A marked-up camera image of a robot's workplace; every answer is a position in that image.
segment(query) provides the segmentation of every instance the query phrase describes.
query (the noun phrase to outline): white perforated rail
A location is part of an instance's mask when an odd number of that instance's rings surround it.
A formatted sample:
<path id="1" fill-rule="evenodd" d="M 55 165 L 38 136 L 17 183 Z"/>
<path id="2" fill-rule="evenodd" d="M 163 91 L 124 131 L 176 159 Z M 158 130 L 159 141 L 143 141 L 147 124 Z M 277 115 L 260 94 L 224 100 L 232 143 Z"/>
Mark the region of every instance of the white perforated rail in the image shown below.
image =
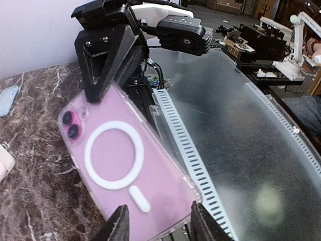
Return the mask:
<path id="1" fill-rule="evenodd" d="M 282 123 L 287 131 L 293 136 L 295 142 L 302 150 L 306 158 L 309 160 L 313 168 L 316 170 L 318 176 L 321 178 L 321 166 L 317 159 L 315 158 L 314 154 L 311 152 L 310 148 L 307 146 L 305 141 L 293 128 L 293 125 L 284 117 L 284 115 L 271 103 L 271 101 L 256 87 L 253 83 L 246 83 L 245 84 L 249 89 L 255 93 L 257 97 L 259 97 L 262 102 L 271 110 L 271 112 L 275 115 L 275 117 Z"/>
<path id="2" fill-rule="evenodd" d="M 231 227 L 230 221 L 225 209 L 223 208 L 212 179 L 209 176 L 168 92 L 166 90 L 154 90 L 154 95 L 171 129 L 186 168 L 202 193 L 204 207 L 214 217 L 221 228 L 233 238 L 233 240 L 238 240 L 233 228 Z"/>

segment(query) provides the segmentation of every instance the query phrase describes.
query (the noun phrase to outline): light blue object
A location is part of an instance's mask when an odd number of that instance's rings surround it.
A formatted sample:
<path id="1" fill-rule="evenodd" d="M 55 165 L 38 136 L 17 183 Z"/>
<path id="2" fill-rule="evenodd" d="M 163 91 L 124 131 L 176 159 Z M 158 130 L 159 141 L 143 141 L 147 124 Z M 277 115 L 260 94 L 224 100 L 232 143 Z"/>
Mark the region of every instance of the light blue object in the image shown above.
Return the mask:
<path id="1" fill-rule="evenodd" d="M 19 87 L 14 85 L 4 89 L 0 94 L 0 117 L 10 113 L 11 107 L 14 104 L 15 98 L 19 91 Z"/>

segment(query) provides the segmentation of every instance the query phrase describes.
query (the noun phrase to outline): person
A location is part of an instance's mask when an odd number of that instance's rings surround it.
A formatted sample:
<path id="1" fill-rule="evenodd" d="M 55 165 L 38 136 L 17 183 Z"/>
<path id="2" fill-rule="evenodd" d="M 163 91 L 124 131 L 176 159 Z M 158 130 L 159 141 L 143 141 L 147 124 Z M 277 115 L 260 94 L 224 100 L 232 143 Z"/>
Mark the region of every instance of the person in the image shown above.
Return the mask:
<path id="1" fill-rule="evenodd" d="M 314 20 L 321 25 L 321 16 L 316 17 Z M 312 60 L 314 60 L 315 56 L 321 55 L 321 38 L 309 29 L 307 39 L 305 48 L 308 55 L 312 56 Z M 296 98 L 285 98 L 283 101 L 308 129 L 310 134 L 317 140 L 320 139 L 321 97 L 304 95 Z"/>

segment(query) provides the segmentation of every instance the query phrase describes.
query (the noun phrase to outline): white ring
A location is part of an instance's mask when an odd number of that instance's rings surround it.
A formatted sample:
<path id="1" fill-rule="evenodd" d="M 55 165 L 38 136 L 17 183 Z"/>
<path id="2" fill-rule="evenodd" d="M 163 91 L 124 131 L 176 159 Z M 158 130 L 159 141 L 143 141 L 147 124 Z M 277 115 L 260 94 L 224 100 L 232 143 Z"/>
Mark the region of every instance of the white ring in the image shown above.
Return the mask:
<path id="1" fill-rule="evenodd" d="M 91 150 L 94 145 L 94 142 L 96 141 L 96 139 L 99 137 L 100 134 L 110 129 L 119 129 L 126 132 L 130 136 L 135 147 L 135 161 L 132 169 L 125 177 L 117 181 L 107 181 L 101 178 L 100 176 L 98 176 L 91 162 Z M 100 125 L 91 134 L 85 147 L 85 167 L 87 169 L 89 176 L 96 184 L 109 190 L 121 189 L 128 186 L 130 183 L 132 183 L 139 175 L 143 165 L 143 161 L 144 161 L 144 145 L 142 143 L 142 140 L 138 132 L 135 130 L 135 128 L 133 128 L 130 124 L 126 122 L 115 120 L 115 121 L 106 122 Z"/>

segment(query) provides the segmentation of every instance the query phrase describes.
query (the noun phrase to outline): brown marble countertop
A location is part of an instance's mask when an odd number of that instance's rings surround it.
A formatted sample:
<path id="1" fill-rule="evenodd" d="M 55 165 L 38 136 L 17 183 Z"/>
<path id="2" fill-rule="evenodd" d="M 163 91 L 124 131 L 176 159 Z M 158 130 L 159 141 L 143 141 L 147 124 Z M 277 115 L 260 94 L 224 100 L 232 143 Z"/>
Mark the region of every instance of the brown marble countertop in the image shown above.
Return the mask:
<path id="1" fill-rule="evenodd" d="M 60 109 L 80 91 L 78 63 L 0 80 L 17 85 L 0 143 L 16 165 L 0 183 L 0 240 L 90 240 L 104 220 L 73 166 L 57 126 Z"/>

